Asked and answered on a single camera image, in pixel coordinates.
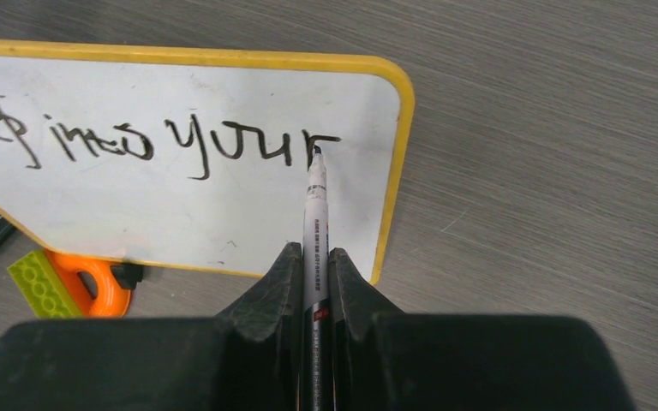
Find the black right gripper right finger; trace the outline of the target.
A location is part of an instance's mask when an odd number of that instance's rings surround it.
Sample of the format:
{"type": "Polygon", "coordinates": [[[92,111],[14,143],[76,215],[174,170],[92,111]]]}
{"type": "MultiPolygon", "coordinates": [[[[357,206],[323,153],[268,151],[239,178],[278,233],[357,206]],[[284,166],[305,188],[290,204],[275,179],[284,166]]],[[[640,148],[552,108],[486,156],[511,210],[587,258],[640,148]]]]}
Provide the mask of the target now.
{"type": "Polygon", "coordinates": [[[406,313],[350,256],[328,260],[340,410],[632,410],[585,321],[528,314],[406,313]]]}

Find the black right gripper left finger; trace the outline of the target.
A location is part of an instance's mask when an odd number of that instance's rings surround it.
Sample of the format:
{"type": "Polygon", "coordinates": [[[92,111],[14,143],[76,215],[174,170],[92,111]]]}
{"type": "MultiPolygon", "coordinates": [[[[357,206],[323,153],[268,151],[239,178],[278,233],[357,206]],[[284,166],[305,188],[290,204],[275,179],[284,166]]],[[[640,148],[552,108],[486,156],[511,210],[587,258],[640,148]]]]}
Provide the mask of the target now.
{"type": "Polygon", "coordinates": [[[302,248],[213,317],[39,320],[0,337],[0,410],[293,410],[302,248]]]}

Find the white black marker pen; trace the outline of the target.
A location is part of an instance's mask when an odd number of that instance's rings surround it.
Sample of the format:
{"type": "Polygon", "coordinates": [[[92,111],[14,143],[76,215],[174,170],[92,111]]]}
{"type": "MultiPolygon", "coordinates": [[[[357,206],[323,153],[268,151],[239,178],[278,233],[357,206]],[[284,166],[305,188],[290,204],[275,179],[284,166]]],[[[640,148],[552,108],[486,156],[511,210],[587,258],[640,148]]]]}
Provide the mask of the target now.
{"type": "Polygon", "coordinates": [[[328,254],[326,166],[321,149],[315,146],[308,167],[303,219],[302,365],[299,385],[301,410],[335,409],[328,254]]]}

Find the yellow framed whiteboard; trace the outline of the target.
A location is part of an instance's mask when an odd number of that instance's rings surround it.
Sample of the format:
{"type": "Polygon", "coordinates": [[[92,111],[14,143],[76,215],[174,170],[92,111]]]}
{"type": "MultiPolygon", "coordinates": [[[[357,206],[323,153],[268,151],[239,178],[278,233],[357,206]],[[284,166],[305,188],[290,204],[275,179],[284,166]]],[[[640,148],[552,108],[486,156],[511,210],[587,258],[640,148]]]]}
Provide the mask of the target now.
{"type": "Polygon", "coordinates": [[[330,243],[376,283],[414,109],[381,57],[0,39],[0,214],[62,253],[259,276],[318,146],[330,243]]]}

